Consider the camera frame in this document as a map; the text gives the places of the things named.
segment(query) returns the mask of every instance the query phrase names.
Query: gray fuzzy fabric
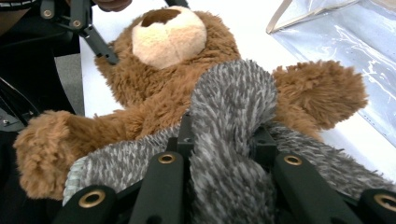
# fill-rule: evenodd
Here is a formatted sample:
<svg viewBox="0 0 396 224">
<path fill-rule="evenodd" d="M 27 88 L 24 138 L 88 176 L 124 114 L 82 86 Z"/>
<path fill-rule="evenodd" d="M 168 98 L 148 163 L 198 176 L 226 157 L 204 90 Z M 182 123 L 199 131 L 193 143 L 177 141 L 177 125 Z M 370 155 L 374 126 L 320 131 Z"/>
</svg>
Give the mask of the gray fuzzy fabric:
<svg viewBox="0 0 396 224">
<path fill-rule="evenodd" d="M 341 150 L 270 121 L 276 106 L 271 76 L 253 61 L 219 64 L 202 75 L 191 97 L 195 149 L 191 156 L 193 223 L 273 223 L 276 190 L 248 155 L 251 137 L 265 123 L 282 152 L 311 161 L 331 187 L 358 199 L 365 189 L 396 186 L 367 171 Z M 64 203 L 89 185 L 119 192 L 144 177 L 149 159 L 164 151 L 179 127 L 138 141 L 120 142 L 76 161 L 66 182 Z"/>
</svg>

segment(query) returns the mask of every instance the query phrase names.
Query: gray knitted cover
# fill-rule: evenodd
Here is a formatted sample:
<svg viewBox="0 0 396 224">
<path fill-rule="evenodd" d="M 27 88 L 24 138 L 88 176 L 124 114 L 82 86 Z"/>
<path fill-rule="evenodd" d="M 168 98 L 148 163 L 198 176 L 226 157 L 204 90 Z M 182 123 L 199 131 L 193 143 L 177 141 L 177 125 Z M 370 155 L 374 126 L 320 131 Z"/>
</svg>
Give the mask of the gray knitted cover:
<svg viewBox="0 0 396 224">
<path fill-rule="evenodd" d="M 198 81 L 191 96 L 191 161 L 193 223 L 274 223 L 275 187 L 248 155 L 251 137 L 265 123 L 281 152 L 299 154 L 316 166 L 330 186 L 355 199 L 365 189 L 396 185 L 366 170 L 313 138 L 272 122 L 276 87 L 271 75 L 253 61 L 219 64 Z M 66 181 L 64 203 L 89 185 L 106 185 L 119 192 L 144 177 L 149 159 L 165 151 L 179 127 L 137 141 L 119 142 L 76 161 Z"/>
</svg>

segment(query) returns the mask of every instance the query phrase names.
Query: white table surface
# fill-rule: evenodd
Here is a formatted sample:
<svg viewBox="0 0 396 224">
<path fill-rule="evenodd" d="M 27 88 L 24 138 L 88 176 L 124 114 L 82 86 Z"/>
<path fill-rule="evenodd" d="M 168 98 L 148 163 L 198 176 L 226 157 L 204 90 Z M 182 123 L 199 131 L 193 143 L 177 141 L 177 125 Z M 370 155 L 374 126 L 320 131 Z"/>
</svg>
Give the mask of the white table surface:
<svg viewBox="0 0 396 224">
<path fill-rule="evenodd" d="M 209 11 L 219 15 L 234 34 L 241 55 L 256 61 L 267 71 L 279 65 L 297 63 L 281 44 L 265 33 L 268 21 L 281 0 L 190 0 L 192 10 Z M 93 25 L 102 38 L 112 41 L 141 14 L 166 6 L 163 0 L 134 0 L 122 12 L 103 12 L 93 8 Z M 85 115 L 105 115 L 121 106 L 115 102 L 105 79 L 93 63 L 94 54 L 81 39 L 81 67 L 84 90 Z M 384 177 L 396 182 L 396 148 L 378 133 L 366 120 L 356 114 L 332 130 L 321 134 L 325 143 L 345 152 Z"/>
</svg>

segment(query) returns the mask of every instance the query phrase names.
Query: brown teddy bear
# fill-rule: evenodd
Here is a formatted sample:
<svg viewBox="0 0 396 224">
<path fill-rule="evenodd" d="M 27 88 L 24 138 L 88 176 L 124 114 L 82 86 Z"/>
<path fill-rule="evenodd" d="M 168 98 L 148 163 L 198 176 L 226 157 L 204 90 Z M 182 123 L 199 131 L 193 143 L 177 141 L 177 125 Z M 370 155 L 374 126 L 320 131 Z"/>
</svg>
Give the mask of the brown teddy bear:
<svg viewBox="0 0 396 224">
<path fill-rule="evenodd" d="M 125 109 L 93 119 L 65 111 L 32 119 L 14 144 L 21 186 L 29 197 L 61 200 L 77 159 L 178 124 L 200 75 L 241 58 L 219 17 L 184 7 L 147 12 L 110 45 L 120 61 L 111 65 L 97 58 L 96 64 Z M 361 76 L 339 63 L 299 63 L 277 68 L 274 76 L 279 90 L 275 120 L 317 139 L 322 128 L 367 103 Z"/>
</svg>

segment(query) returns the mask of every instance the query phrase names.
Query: teddy bear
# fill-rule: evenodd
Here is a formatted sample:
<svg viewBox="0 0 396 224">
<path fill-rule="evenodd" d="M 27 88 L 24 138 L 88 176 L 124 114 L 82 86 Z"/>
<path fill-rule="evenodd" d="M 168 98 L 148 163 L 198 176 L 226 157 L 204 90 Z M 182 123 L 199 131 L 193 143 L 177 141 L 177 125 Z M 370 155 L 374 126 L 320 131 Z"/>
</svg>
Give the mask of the teddy bear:
<svg viewBox="0 0 396 224">
<path fill-rule="evenodd" d="M 199 77 L 216 64 L 241 59 L 220 17 L 185 7 L 145 13 L 109 46 L 120 61 L 100 57 L 95 63 L 124 109 L 92 119 L 65 111 L 31 119 L 14 144 L 29 197 L 61 200 L 77 159 L 179 124 Z M 361 76 L 340 63 L 298 63 L 278 67 L 273 76 L 279 91 L 274 120 L 317 139 L 321 129 L 367 104 Z"/>
</svg>

